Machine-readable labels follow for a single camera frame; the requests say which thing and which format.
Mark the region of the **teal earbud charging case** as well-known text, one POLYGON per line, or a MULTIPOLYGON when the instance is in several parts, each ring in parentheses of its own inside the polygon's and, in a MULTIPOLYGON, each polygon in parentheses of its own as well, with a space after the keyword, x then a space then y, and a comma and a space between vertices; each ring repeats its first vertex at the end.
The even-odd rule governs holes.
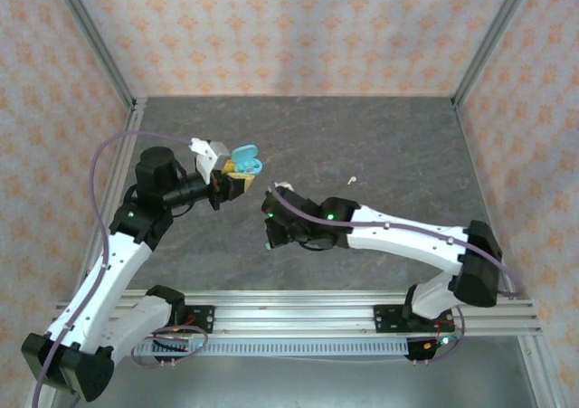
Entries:
POLYGON ((258 175, 263 164, 258 158, 259 149, 253 145, 245 145, 237 147, 231 153, 231 160, 233 161, 233 171, 235 173, 258 175))

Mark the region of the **small base wiring board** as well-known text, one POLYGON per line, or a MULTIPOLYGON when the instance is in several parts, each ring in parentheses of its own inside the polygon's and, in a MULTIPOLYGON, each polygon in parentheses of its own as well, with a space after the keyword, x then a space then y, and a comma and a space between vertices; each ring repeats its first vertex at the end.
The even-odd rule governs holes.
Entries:
POLYGON ((160 328, 151 338, 156 351, 178 353, 183 356, 200 351, 207 341, 206 331, 195 325, 192 320, 181 326, 160 328))
POLYGON ((450 342, 458 343, 464 336, 464 326, 456 326, 452 321, 444 319, 444 320, 437 320, 435 324, 436 334, 434 339, 429 339, 427 341, 422 342, 422 348, 426 351, 438 349, 441 346, 446 346, 450 342), (449 326, 454 328, 454 331, 447 336, 443 336, 441 334, 441 330, 444 324, 448 324, 449 326))

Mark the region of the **grey metal lower panel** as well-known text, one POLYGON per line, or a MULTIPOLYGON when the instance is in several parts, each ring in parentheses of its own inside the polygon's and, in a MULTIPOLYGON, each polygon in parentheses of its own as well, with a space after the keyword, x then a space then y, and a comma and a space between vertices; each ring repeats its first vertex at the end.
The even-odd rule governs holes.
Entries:
POLYGON ((197 357, 175 368, 122 363, 76 408, 537 408, 512 351, 462 348, 432 365, 402 359, 197 357))

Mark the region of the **aluminium side rail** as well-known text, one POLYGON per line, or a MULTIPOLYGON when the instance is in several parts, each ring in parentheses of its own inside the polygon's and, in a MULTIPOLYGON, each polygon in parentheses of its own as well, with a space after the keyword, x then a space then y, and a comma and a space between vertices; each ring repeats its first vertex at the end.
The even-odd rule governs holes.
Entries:
MULTIPOLYGON (((487 205, 487 202, 486 202, 484 194, 483 194, 483 188, 482 188, 482 184, 480 181, 480 176, 479 176, 479 173, 475 167, 475 158, 473 155, 471 143, 470 143, 469 137, 467 136, 467 126, 463 123, 463 120, 462 120, 461 115, 460 115, 459 106, 453 104, 452 108, 453 108, 453 112, 455 113, 458 124, 460 125, 460 130, 461 130, 461 133, 464 137, 465 144, 466 144, 466 147, 467 147, 467 150, 469 153, 469 157, 470 157, 470 162, 471 162, 471 165, 472 165, 475 177, 476 177, 476 184, 477 184, 477 188, 479 191, 481 204, 483 206, 484 219, 489 224, 490 227, 493 227, 492 221, 491 221, 490 216, 489 216, 488 205, 487 205)), ((499 273, 500 273, 500 275, 499 275, 499 293, 498 293, 499 296, 504 298, 504 299, 508 299, 508 300, 516 299, 518 297, 517 285, 512 282, 511 278, 503 270, 500 270, 499 273)))
POLYGON ((90 272, 95 261, 102 251, 102 234, 100 224, 102 222, 105 232, 111 223, 114 213, 117 210, 123 185, 128 174, 128 167, 137 142, 138 136, 128 136, 120 138, 115 142, 108 144, 98 156, 95 166, 89 172, 89 197, 90 209, 94 217, 94 223, 91 229, 91 236, 86 251, 81 260, 80 272, 76 280, 74 291, 77 291, 90 272), (96 168, 105 166, 104 157, 112 153, 114 157, 109 163, 109 175, 104 188, 97 190, 96 168))

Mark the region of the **aluminium front mounting rail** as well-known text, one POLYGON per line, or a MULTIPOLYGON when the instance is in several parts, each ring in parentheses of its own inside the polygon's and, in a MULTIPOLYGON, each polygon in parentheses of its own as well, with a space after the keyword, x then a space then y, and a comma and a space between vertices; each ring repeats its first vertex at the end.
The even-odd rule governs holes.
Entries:
MULTIPOLYGON (((402 304, 404 294, 364 290, 187 291, 188 305, 215 307, 214 337, 377 337, 374 306, 402 304)), ((493 308, 453 310, 471 337, 529 336, 542 332, 528 299, 498 300, 493 308)))

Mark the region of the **aluminium frame post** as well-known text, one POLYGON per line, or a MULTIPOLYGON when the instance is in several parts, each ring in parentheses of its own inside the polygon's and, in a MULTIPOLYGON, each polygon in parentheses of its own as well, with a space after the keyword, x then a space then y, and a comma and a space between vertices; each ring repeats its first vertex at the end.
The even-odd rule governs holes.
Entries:
POLYGON ((89 46, 95 53, 96 58, 108 75, 109 80, 122 103, 128 108, 128 110, 133 110, 137 103, 136 98, 128 87, 125 78, 99 32, 98 26, 91 17, 87 6, 84 4, 83 0, 63 1, 69 7, 77 26, 82 31, 89 46))
POLYGON ((498 11, 489 25, 479 48, 470 60, 470 63, 460 80, 451 104, 458 111, 464 104, 475 82, 481 75, 490 56, 495 51, 498 42, 501 40, 504 32, 507 30, 512 18, 515 16, 523 0, 503 0, 498 11))

